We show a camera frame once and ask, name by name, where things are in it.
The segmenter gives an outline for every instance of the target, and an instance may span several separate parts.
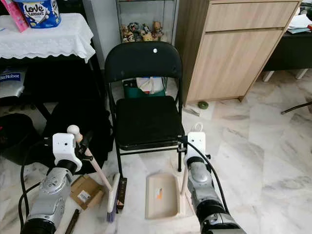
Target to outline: broom handle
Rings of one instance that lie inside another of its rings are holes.
[[[70,125],[67,128],[67,132],[71,133],[75,136],[75,140],[76,142],[79,144],[82,139],[83,136],[79,131],[79,127],[76,125]],[[98,162],[96,161],[95,157],[93,157],[91,151],[89,150],[89,148],[87,148],[86,152],[84,153],[86,156],[92,156],[92,160],[90,161],[91,165],[93,166],[93,168],[96,170],[96,172],[99,174],[99,176],[101,177],[103,183],[106,185],[106,187],[108,188],[108,190],[111,192],[113,190],[113,187],[111,186],[111,184],[108,182],[106,176],[104,175],[102,169],[99,167]]]
[[[86,150],[85,155],[86,156],[93,156],[92,153],[90,152],[89,148]],[[91,162],[92,166],[94,167],[94,169],[96,170],[96,172],[101,177],[103,183],[106,185],[108,190],[112,191],[113,188],[112,188],[111,184],[109,183],[108,179],[106,178],[106,176],[104,175],[102,169],[99,167],[98,162],[96,161],[95,157],[93,157],[93,159],[90,162]]]
[[[181,189],[181,193],[180,193],[182,196],[185,194],[188,174],[189,174],[188,168],[187,168],[187,166],[185,166],[184,174],[183,174],[182,189]]]

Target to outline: office chair leg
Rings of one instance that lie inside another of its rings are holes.
[[[120,173],[120,178],[123,178],[122,167],[121,167],[121,158],[120,158],[120,150],[119,150],[119,147],[118,147],[116,142],[115,142],[115,145],[116,145],[116,153],[117,153],[117,161],[118,161],[118,170]]]
[[[312,101],[309,101],[307,103],[304,103],[304,104],[301,104],[301,105],[297,105],[297,106],[294,106],[286,111],[282,111],[281,114],[285,114],[285,113],[288,113],[289,111],[293,111],[295,109],[298,109],[298,108],[301,108],[301,107],[304,107],[304,106],[309,106],[309,105],[312,105]]]
[[[177,168],[177,171],[178,172],[181,172],[182,171],[182,168],[181,168],[181,164],[182,164],[182,152],[178,152],[178,168]]]

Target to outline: black bag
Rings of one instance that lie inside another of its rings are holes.
[[[89,149],[97,160],[100,167],[107,160],[108,152],[113,149],[114,137],[112,126],[108,119],[109,112],[102,108],[102,105],[94,100],[84,100],[79,102],[67,101],[60,102],[53,110],[43,131],[43,137],[52,137],[55,133],[66,133],[69,125],[77,125],[80,133],[85,135],[88,131],[93,131],[93,138]],[[45,154],[50,155],[51,160],[46,160],[46,164],[54,164],[52,150],[50,153],[44,150]],[[82,162],[82,168],[76,174],[95,172],[89,161]]]

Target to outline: green container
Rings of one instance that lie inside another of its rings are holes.
[[[166,89],[154,93],[154,94],[146,94],[141,89],[137,87],[136,80],[125,80],[123,82],[123,91],[125,98],[146,98],[146,97],[159,97],[159,96],[166,96]]]

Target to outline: chair leg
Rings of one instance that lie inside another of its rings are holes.
[[[178,172],[181,172],[182,171],[182,168],[181,168],[181,166],[182,166],[182,152],[178,152],[178,168],[177,168],[177,171]]]
[[[117,161],[118,161],[118,170],[120,173],[120,178],[123,178],[122,167],[121,167],[121,158],[120,158],[120,150],[119,150],[119,146],[117,145],[116,142],[115,142],[115,145],[116,145],[116,153],[117,153]]]

